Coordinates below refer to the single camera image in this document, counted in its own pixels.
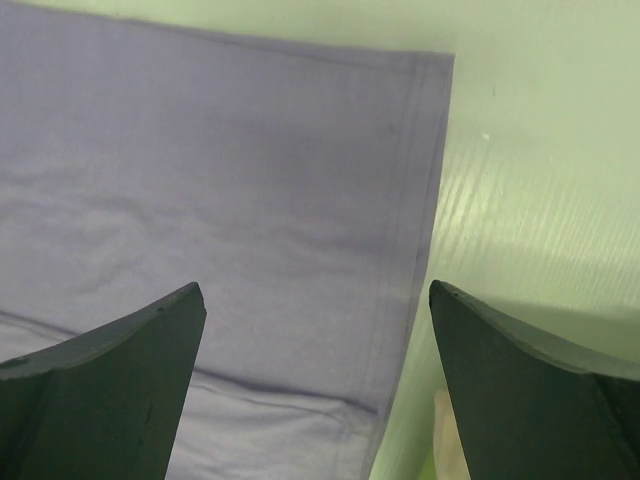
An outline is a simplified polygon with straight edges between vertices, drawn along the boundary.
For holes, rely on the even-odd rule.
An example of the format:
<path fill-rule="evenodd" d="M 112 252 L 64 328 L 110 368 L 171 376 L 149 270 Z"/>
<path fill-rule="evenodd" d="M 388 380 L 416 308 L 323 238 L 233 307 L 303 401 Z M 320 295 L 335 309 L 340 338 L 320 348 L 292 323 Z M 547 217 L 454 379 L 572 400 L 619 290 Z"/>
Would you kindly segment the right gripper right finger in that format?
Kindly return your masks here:
<path fill-rule="evenodd" d="M 639 365 L 435 280 L 429 307 L 473 479 L 636 479 Z"/>

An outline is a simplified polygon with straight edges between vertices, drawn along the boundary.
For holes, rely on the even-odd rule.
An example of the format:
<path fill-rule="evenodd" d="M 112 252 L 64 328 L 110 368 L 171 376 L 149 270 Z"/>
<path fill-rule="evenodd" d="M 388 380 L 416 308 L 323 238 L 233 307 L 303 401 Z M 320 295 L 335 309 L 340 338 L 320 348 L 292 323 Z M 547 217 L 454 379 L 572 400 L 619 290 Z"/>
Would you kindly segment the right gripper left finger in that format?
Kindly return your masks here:
<path fill-rule="evenodd" d="M 205 319 L 192 282 L 3 362 L 2 478 L 164 478 Z"/>

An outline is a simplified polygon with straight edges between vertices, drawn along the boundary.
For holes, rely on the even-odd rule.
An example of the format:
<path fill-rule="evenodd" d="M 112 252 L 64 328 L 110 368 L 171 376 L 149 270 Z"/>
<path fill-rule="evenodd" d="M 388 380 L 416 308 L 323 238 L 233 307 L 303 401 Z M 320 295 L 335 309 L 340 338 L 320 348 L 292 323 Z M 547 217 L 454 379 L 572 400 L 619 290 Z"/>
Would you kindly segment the purple t shirt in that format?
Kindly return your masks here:
<path fill-rule="evenodd" d="M 454 59 L 1 5 L 1 355 L 197 282 L 172 479 L 365 479 Z"/>

